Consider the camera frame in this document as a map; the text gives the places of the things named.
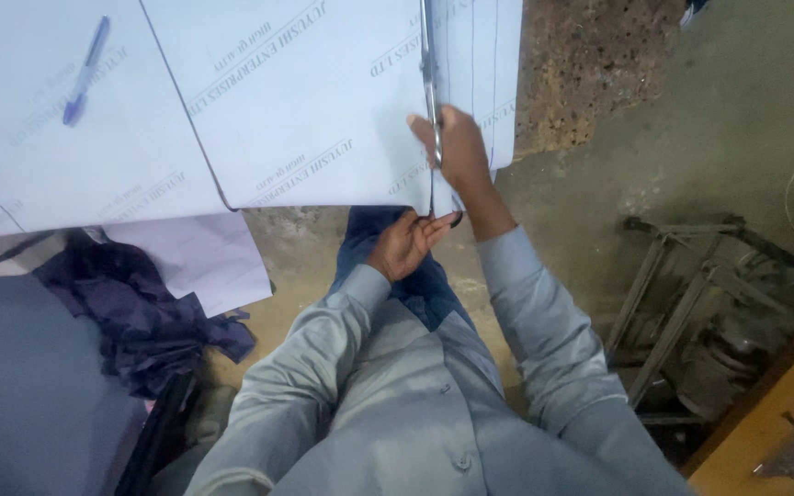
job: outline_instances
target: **left hand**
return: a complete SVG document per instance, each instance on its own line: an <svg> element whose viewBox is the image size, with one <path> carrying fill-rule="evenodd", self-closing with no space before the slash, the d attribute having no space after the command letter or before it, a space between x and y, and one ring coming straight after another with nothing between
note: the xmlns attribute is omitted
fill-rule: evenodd
<svg viewBox="0 0 794 496"><path fill-rule="evenodd" d="M381 272L393 284L412 274L434 244L449 232L455 212L436 220L419 217L409 209L379 236L366 265Z"/></svg>

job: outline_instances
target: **gray shirt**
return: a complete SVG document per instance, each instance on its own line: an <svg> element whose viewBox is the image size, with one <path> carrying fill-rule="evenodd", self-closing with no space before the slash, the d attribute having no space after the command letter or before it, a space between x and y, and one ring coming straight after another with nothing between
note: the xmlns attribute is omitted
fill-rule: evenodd
<svg viewBox="0 0 794 496"><path fill-rule="evenodd" d="M250 367L188 494L690 494L522 228L478 245L527 419L453 312L433 333L358 265Z"/></svg>

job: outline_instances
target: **floor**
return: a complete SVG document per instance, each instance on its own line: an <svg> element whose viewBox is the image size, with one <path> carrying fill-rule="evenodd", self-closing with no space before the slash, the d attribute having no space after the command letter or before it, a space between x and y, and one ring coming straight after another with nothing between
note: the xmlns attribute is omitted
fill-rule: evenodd
<svg viewBox="0 0 794 496"><path fill-rule="evenodd" d="M496 186L543 262L607 334L647 247L622 233L628 215L654 222L721 220L794 250L783 191L794 171L794 2L711 0L679 36L664 95L603 119L589 143L530 155ZM794 186L790 196L794 218ZM213 378L244 371L283 340L295 315L325 294L347 208L244 213L277 286L248 305L257 348L235 366L211 352ZM514 404L520 378L495 322L469 222L434 249Z"/></svg>

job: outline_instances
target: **man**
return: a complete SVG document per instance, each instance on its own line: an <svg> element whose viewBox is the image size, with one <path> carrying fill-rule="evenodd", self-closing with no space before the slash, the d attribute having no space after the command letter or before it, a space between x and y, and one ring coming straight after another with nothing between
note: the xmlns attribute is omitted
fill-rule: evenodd
<svg viewBox="0 0 794 496"><path fill-rule="evenodd" d="M429 253L454 216L353 208L333 287L248 369L189 494L690 493L492 186L476 123L449 106L443 120L443 176L467 208L527 421ZM409 125L430 154L430 125Z"/></svg>

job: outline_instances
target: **blue pen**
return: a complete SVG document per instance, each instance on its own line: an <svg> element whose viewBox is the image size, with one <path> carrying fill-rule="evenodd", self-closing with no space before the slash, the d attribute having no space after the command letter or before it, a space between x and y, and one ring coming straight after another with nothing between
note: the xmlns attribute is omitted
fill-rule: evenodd
<svg viewBox="0 0 794 496"><path fill-rule="evenodd" d="M109 17L103 16L100 19L100 24L97 26L97 32L94 33L94 39L91 40L91 48L87 51L85 58L85 65L82 66L79 72L79 79L75 82L75 87L72 88L69 102L66 103L66 108L63 109L63 123L66 125L72 124L75 118L79 115L82 103L85 101L85 93L87 87L91 84L91 75L94 73L94 65L97 59L100 58L100 52L103 49L103 41L106 39L106 33L109 31Z"/></svg>

